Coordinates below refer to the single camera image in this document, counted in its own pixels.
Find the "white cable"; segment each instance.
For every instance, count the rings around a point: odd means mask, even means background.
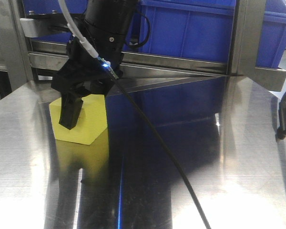
[[[61,11],[68,23],[68,27],[71,30],[72,34],[77,37],[80,40],[80,43],[82,44],[83,48],[92,56],[93,58],[98,58],[99,54],[95,50],[95,48],[88,42],[88,40],[81,34],[79,29],[77,28],[76,24],[74,23],[68,7],[66,5],[65,0],[58,0],[59,6],[61,8]]]

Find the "cable connector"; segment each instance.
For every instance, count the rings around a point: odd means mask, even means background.
[[[277,129],[276,136],[278,139],[283,140],[286,137],[286,101],[279,103],[278,117],[280,126]]]
[[[68,28],[72,32],[73,36],[76,36],[76,32],[74,31],[73,27],[68,23]],[[94,49],[94,47],[89,43],[89,41],[85,37],[78,37],[80,40],[81,45],[83,48],[89,53],[90,56],[93,58],[98,58],[99,54],[97,51]]]

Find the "blue light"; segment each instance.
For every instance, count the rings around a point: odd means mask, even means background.
[[[109,67],[109,65],[108,65],[107,63],[103,63],[102,66],[103,66],[104,68],[108,68],[108,67]]]

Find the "yellow hexagonal block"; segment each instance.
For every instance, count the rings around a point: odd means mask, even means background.
[[[59,124],[61,98],[50,103],[50,115],[56,140],[90,145],[106,128],[105,98],[102,94],[91,94],[84,101],[76,126],[69,130]]]

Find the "metal bracket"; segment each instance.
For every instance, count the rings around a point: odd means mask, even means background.
[[[21,26],[26,37],[41,37],[62,32],[69,32],[67,21],[60,13],[33,14],[20,18]]]

